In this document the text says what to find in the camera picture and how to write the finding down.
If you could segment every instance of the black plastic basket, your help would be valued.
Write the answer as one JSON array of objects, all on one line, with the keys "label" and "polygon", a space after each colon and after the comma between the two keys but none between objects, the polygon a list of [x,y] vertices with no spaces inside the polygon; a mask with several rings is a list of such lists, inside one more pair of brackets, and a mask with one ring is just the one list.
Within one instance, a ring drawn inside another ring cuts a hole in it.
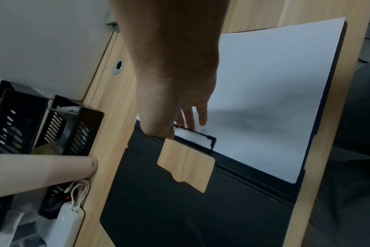
[{"label": "black plastic basket", "polygon": [[[0,83],[0,153],[29,154],[43,120],[48,99],[30,87]],[[0,198],[0,230],[13,195]]]},{"label": "black plastic basket", "polygon": [[[96,138],[104,113],[61,96],[56,96],[52,108],[78,107],[77,113],[51,111],[37,139],[36,147],[57,142],[60,155],[88,156]],[[69,197],[64,190],[70,183],[50,186],[47,189],[39,214],[48,219],[57,218],[62,204]]]}]

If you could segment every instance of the desk surface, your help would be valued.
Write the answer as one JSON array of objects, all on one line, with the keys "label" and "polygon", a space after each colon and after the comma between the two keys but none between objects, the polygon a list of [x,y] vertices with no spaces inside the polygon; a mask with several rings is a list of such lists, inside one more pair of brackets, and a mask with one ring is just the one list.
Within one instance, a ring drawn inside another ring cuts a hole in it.
[{"label": "desk surface", "polygon": [[[224,33],[288,26],[346,17],[348,29],[330,87],[318,134],[311,144],[306,174],[285,237],[285,247],[300,246],[318,192],[338,122],[356,68],[370,16],[370,0],[231,0]],[[118,60],[122,71],[113,75]],[[136,83],[121,34],[114,33],[85,97],[85,103],[105,113],[91,149],[99,160],[97,174],[84,204],[86,212],[75,246],[114,246],[100,225],[113,178],[132,134]]]}]

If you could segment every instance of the black folder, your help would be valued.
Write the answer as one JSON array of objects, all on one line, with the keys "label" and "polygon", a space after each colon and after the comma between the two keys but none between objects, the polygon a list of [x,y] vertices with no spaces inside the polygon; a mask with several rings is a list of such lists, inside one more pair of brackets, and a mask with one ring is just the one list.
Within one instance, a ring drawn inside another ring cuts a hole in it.
[{"label": "black folder", "polygon": [[[318,131],[346,27],[345,23],[307,153]],[[175,140],[215,158],[205,193],[176,182],[157,165],[164,139],[144,135],[137,122],[100,218],[116,246],[283,245],[306,159],[297,182],[291,184],[182,138]]]}]

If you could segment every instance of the paper sheet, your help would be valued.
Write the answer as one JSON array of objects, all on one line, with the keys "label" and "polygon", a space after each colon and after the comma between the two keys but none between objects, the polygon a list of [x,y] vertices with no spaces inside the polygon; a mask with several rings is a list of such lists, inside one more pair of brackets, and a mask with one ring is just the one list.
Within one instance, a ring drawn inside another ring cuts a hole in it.
[{"label": "paper sheet", "polygon": [[194,109],[196,131],[217,138],[214,151],[295,183],[344,21],[223,34],[208,123]]}]

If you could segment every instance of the white power bank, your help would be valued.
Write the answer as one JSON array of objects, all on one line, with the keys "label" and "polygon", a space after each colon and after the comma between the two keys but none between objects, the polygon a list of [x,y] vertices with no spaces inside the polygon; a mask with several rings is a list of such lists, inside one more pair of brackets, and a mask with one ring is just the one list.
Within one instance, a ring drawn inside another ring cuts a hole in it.
[{"label": "white power bank", "polygon": [[63,204],[53,230],[45,239],[47,247],[72,247],[84,217],[82,208],[75,210],[70,202]]}]

